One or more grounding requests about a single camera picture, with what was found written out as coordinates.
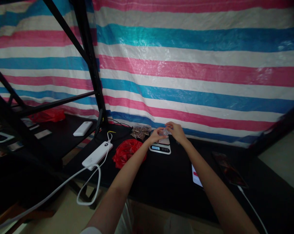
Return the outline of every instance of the person's arm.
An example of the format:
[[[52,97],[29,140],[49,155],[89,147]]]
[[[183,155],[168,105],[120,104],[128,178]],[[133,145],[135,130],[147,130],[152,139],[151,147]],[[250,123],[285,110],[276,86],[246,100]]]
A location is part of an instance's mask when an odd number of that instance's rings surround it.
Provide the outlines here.
[[[186,138],[179,124],[166,123],[184,147],[225,233],[259,233],[231,191]]]
[[[158,132],[163,129],[154,130],[151,136],[125,163],[86,227],[96,227],[103,234],[115,232],[127,195],[149,146],[160,139],[167,138],[167,136],[158,135]]]

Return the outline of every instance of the blue stripe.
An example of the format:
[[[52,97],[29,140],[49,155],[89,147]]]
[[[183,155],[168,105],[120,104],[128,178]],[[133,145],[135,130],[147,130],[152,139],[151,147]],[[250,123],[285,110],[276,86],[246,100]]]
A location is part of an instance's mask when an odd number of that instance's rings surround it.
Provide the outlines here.
[[[101,78],[103,88],[129,91],[145,98],[175,101],[235,111],[264,111],[287,113],[294,107],[293,100],[238,97],[224,94],[195,92],[182,89],[138,85],[134,82]]]
[[[88,71],[82,57],[47,57],[47,58],[0,58],[2,69],[66,69]]]
[[[98,42],[107,45],[164,46],[208,51],[279,52],[294,50],[294,28],[184,30],[126,27],[108,24],[97,27]]]
[[[112,116],[113,119],[123,119],[134,123],[140,123],[140,124],[148,124],[151,127],[158,128],[158,127],[164,127],[164,124],[162,123],[155,123],[152,120],[150,120],[147,117],[142,117],[138,115],[131,115],[121,112],[114,112],[107,110],[107,115]],[[201,137],[206,139],[212,139],[212,140],[219,140],[219,141],[225,141],[229,143],[233,143],[236,141],[243,142],[243,143],[249,143],[251,144],[254,142],[258,137],[257,136],[246,136],[246,137],[236,137],[236,136],[227,136],[227,135],[221,135],[221,134],[214,134],[214,133],[206,133],[206,132],[200,132],[188,128],[183,128],[185,134],[195,136],[195,137]]]
[[[69,3],[69,1],[64,0],[53,0],[55,5],[57,6],[59,12],[64,16],[73,10],[73,6]],[[93,5],[91,0],[86,0],[87,12],[94,13]],[[52,13],[47,8],[43,0],[37,0],[32,5],[29,6],[26,12],[24,13],[14,13],[7,11],[5,14],[0,15],[0,27],[2,26],[17,26],[18,23],[31,16],[52,16]]]
[[[46,91],[41,91],[41,92],[34,92],[34,91],[26,91],[26,90],[18,90],[15,89],[16,93],[19,96],[28,96],[30,98],[22,98],[23,100],[27,99],[27,100],[33,100],[32,98],[46,98],[46,97],[50,97],[50,98],[54,98],[54,99],[65,99],[65,98],[69,98],[69,97],[73,97],[75,95],[72,94],[68,94],[68,93],[62,93],[62,92],[54,92],[54,91],[50,91],[50,90],[46,90]],[[3,87],[0,87],[0,94],[1,93],[8,93],[7,90]],[[79,104],[84,104],[84,105],[97,105],[96,103],[96,98],[94,97],[85,97],[79,100],[74,101],[75,103],[79,103]]]

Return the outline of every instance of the digital kitchen scale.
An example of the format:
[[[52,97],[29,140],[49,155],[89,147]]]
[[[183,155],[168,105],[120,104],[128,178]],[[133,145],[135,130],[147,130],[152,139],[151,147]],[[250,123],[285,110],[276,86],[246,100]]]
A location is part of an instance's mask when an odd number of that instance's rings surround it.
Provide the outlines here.
[[[157,153],[171,154],[170,145],[153,143],[151,146],[149,146],[149,150]]]
[[[149,150],[157,153],[171,154],[169,138],[162,139],[161,142],[165,144],[153,143],[151,146],[149,146]]]

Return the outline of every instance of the black table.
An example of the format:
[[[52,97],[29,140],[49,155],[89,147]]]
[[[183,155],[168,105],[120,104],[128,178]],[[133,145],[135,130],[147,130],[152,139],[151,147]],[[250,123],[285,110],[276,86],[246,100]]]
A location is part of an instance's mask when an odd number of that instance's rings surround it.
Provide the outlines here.
[[[62,121],[49,121],[39,123],[40,126],[31,131],[33,134],[39,133],[46,129],[52,132],[50,135],[40,139],[40,142],[48,149],[48,151],[52,154],[53,158],[56,161],[60,161],[67,153],[69,153],[72,149],[74,149],[78,144],[80,144],[85,138],[87,138],[91,133],[96,130],[96,120],[86,119],[69,114],[65,114],[65,116],[66,118]],[[86,121],[92,121],[93,124],[85,133],[85,135],[73,136],[73,133],[78,129],[78,127]],[[26,160],[31,160],[39,163],[38,159],[35,158],[26,147],[23,147],[14,152],[10,152],[7,149],[8,145],[13,144],[17,141],[18,140],[14,138],[10,141],[0,143],[0,150],[15,154],[21,158],[25,158]]]
[[[103,141],[107,141],[107,131],[115,131],[105,164],[101,167],[101,187],[108,188],[119,169],[112,160],[115,149],[124,140],[132,137],[129,130],[122,126],[108,125],[85,148],[77,154],[63,169],[62,176],[69,177],[83,168],[82,161]],[[192,181],[191,162],[181,145],[172,136],[169,137],[172,153],[170,155],[148,151],[147,159],[141,165],[129,193],[135,201],[163,209],[189,218],[201,218],[218,223],[217,217],[204,192]],[[264,232],[259,220],[236,186],[228,184],[216,162],[212,151],[225,153],[236,166],[249,185],[245,190],[254,208],[261,217],[269,233],[294,231],[294,189],[260,159],[249,154],[248,150],[190,139],[194,147],[226,183],[240,202],[258,230]],[[85,182],[91,171],[85,170],[75,179]],[[96,185],[98,176],[91,179]]]

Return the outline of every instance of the person's hand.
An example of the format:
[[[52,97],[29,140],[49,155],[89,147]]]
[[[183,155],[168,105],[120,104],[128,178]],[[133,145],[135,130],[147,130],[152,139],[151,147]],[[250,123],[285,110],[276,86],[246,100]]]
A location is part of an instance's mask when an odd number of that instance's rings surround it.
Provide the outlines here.
[[[159,127],[153,131],[153,133],[150,135],[150,137],[146,140],[146,142],[149,145],[152,145],[153,143],[157,142],[160,139],[168,138],[169,136],[159,136],[159,133],[163,131],[164,128]]]
[[[179,143],[183,144],[187,141],[183,128],[180,124],[176,124],[174,122],[168,122],[165,124],[166,129],[172,134],[175,140]]]

